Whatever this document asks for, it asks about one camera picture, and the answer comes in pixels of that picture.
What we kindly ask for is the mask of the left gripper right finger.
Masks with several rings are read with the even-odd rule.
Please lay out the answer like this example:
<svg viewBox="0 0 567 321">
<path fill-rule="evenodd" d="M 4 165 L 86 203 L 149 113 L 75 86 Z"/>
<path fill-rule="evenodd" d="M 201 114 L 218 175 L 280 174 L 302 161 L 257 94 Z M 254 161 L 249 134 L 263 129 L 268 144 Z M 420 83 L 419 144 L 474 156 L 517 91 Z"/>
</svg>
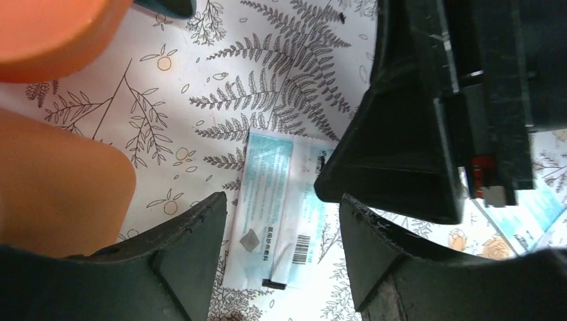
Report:
<svg viewBox="0 0 567 321">
<path fill-rule="evenodd" d="M 340 229 L 363 320 L 565 320 L 566 250 L 493 260 L 444 247 L 344 195 Z"/>
</svg>

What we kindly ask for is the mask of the orange medicine box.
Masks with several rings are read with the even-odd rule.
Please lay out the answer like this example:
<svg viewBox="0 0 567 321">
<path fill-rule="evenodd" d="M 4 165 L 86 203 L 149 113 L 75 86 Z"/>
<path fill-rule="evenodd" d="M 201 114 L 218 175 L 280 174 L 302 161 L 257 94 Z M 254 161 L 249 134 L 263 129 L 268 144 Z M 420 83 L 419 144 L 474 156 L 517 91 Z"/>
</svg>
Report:
<svg viewBox="0 0 567 321">
<path fill-rule="evenodd" d="M 117 76 L 128 62 L 187 44 L 195 1 L 2 1 L 1 82 Z"/>
</svg>

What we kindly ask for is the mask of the blue white medicine packet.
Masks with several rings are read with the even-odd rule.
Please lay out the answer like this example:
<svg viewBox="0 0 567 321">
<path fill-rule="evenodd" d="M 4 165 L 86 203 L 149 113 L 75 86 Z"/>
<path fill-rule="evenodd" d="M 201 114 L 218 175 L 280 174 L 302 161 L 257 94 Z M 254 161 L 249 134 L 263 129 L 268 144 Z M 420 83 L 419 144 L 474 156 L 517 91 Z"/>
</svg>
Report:
<svg viewBox="0 0 567 321">
<path fill-rule="evenodd" d="M 314 190 L 335 142 L 252 129 L 223 286 L 305 289 L 314 274 L 331 205 Z"/>
</svg>

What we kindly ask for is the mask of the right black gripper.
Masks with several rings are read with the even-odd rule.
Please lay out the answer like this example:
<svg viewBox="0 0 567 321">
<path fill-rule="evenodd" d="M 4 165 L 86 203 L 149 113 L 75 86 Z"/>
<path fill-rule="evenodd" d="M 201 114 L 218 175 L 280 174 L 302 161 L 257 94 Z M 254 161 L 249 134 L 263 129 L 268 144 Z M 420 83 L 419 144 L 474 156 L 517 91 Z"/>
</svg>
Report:
<svg viewBox="0 0 567 321">
<path fill-rule="evenodd" d="M 379 1 L 370 85 L 317 196 L 459 224 L 465 197 L 442 103 L 465 113 L 471 197 L 518 204 L 534 188 L 529 134 L 566 127 L 566 2 Z"/>
</svg>

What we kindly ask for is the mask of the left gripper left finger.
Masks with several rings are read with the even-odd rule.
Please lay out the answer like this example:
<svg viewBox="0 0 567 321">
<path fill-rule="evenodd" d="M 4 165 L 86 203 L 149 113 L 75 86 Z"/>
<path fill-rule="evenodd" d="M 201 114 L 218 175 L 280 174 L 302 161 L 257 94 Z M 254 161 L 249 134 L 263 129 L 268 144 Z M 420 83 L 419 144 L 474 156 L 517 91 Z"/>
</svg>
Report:
<svg viewBox="0 0 567 321">
<path fill-rule="evenodd" d="M 2 320 L 206 320 L 227 216 L 216 192 L 92 255 L 1 247 Z"/>
</svg>

